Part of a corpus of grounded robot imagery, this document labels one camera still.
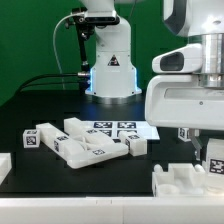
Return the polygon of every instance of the black table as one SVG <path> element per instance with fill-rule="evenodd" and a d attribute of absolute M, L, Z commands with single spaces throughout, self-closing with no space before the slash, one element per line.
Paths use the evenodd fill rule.
<path fill-rule="evenodd" d="M 63 131 L 63 120 L 144 121 L 144 94 L 137 102 L 103 105 L 75 91 L 25 91 L 0 107 L 0 153 L 10 152 L 12 170 L 0 186 L 0 197 L 151 196 L 155 164 L 197 163 L 191 143 L 177 138 L 177 129 L 159 128 L 160 141 L 148 142 L 148 154 L 130 154 L 73 170 L 41 143 L 24 149 L 25 129 L 49 122 Z"/>

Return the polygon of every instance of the green background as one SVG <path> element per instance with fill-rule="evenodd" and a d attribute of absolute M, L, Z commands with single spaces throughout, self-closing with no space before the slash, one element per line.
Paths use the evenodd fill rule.
<path fill-rule="evenodd" d="M 12 97 L 26 80 L 37 75 L 59 73 L 53 53 L 53 31 L 61 18 L 79 6 L 81 3 L 78 0 L 1 1 L 0 105 Z M 128 18 L 131 9 L 130 4 L 116 5 L 118 14 L 124 18 Z M 152 59 L 184 46 L 186 40 L 173 36 L 164 26 L 161 0 L 145 0 L 137 4 L 130 24 L 132 63 L 138 69 L 138 86 L 146 89 L 149 80 L 155 75 L 152 72 Z M 89 62 L 93 65 L 94 37 L 86 46 Z M 74 28 L 59 28 L 57 48 L 63 72 L 79 71 L 79 48 Z"/>

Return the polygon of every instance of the white box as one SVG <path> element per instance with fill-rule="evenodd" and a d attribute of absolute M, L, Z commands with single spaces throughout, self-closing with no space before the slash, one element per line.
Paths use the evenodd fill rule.
<path fill-rule="evenodd" d="M 211 192 L 224 194 L 224 140 L 209 139 L 206 161 L 206 187 Z"/>
<path fill-rule="evenodd" d="M 30 129 L 23 133 L 24 148 L 38 148 L 40 145 L 40 130 Z"/>
<path fill-rule="evenodd" d="M 133 156 L 147 154 L 147 140 L 134 131 L 120 131 L 119 138 L 123 144 L 129 147 L 129 152 Z"/>
<path fill-rule="evenodd" d="M 184 142 L 190 142 L 189 128 L 178 128 L 178 138 Z"/>

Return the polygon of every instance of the white block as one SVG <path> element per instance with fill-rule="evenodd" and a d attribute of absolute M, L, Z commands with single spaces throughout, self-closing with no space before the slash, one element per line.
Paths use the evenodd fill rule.
<path fill-rule="evenodd" d="M 206 187 L 213 192 L 224 193 L 224 140 L 209 139 L 207 145 Z"/>
<path fill-rule="evenodd" d="M 2 224 L 223 224 L 222 197 L 1 198 Z"/>
<path fill-rule="evenodd" d="M 88 150 L 68 158 L 68 165 L 74 169 L 99 163 L 128 154 L 128 146 L 122 143 L 105 145 L 99 149 Z"/>
<path fill-rule="evenodd" d="M 195 136 L 200 136 L 200 130 L 194 130 Z M 178 128 L 178 138 L 184 142 L 190 142 L 189 128 Z"/>
<path fill-rule="evenodd" d="M 0 153 L 0 184 L 12 168 L 10 153 Z"/>
<path fill-rule="evenodd" d="M 191 141 L 189 138 L 189 128 L 178 128 L 178 138 L 184 142 Z"/>
<path fill-rule="evenodd" d="M 129 147 L 130 154 L 140 156 L 147 154 L 147 140 L 134 131 L 120 131 L 119 138 Z"/>
<path fill-rule="evenodd" d="M 24 148 L 38 148 L 40 145 L 40 131 L 36 129 L 25 130 L 23 133 Z"/>
<path fill-rule="evenodd" d="M 67 161 L 68 156 L 84 151 L 84 148 L 68 135 L 49 123 L 36 126 L 40 130 L 40 140 Z"/>
<path fill-rule="evenodd" d="M 65 132 L 71 136 L 82 135 L 86 142 L 95 145 L 110 145 L 114 141 L 108 135 L 97 131 L 96 129 L 90 127 L 88 122 L 80 121 L 77 118 L 70 118 L 64 120 Z"/>
<path fill-rule="evenodd" d="M 205 196 L 205 170 L 201 165 L 169 164 L 168 172 L 154 167 L 152 190 L 156 197 Z"/>

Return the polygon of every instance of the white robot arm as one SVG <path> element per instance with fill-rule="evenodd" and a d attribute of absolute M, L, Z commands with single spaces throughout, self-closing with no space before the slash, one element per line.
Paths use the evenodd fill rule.
<path fill-rule="evenodd" d="M 189 44 L 153 60 L 160 75 L 148 85 L 145 117 L 154 126 L 190 128 L 206 185 L 224 191 L 224 141 L 209 140 L 202 158 L 203 145 L 194 135 L 195 129 L 224 130 L 224 1 L 163 2 L 164 23 Z"/>
<path fill-rule="evenodd" d="M 95 26 L 96 63 L 86 94 L 102 103 L 124 103 L 141 93 L 137 70 L 131 63 L 131 27 L 118 16 L 115 3 L 134 0 L 80 0 L 87 8 L 84 22 Z"/>

